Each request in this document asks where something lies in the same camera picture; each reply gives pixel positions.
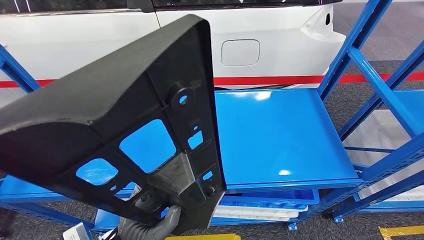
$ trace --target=red stripe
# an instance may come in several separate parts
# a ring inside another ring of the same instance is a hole
[[[383,80],[387,80],[391,73],[381,73]],[[213,83],[216,86],[228,85],[292,85],[292,84],[319,84],[324,76],[238,76],[238,77],[214,77]],[[413,72],[406,79],[407,81],[424,81],[424,72]],[[45,86],[54,79],[37,80],[41,86]],[[367,80],[362,74],[345,74],[339,83],[366,83]],[[0,88],[17,88],[13,81],[0,81]]]

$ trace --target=blue upright post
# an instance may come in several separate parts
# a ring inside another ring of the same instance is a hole
[[[0,45],[0,69],[27,93],[40,88],[37,81],[2,45]]]

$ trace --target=black plastic panel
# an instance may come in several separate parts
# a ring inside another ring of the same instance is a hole
[[[164,208],[178,204],[175,234],[205,228],[226,190],[210,28],[194,15],[32,92],[0,116],[0,170],[125,218],[154,225]],[[155,119],[176,153],[148,174],[119,144]],[[188,139],[199,131],[203,142],[192,150]],[[98,158],[118,170],[114,178],[96,186],[76,176]],[[141,187],[138,194],[127,201],[114,196],[130,182]]]

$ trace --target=mounting hole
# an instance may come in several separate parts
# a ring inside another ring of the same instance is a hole
[[[187,95],[182,95],[179,100],[179,104],[186,104],[187,103]]]
[[[330,13],[327,13],[327,16],[325,17],[325,25],[330,24]]]

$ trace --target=car window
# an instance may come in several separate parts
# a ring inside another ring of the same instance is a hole
[[[127,8],[127,0],[0,0],[0,13],[42,13]]]
[[[322,5],[341,2],[342,0],[153,0],[155,7],[201,7],[207,6],[287,6],[287,5]]]

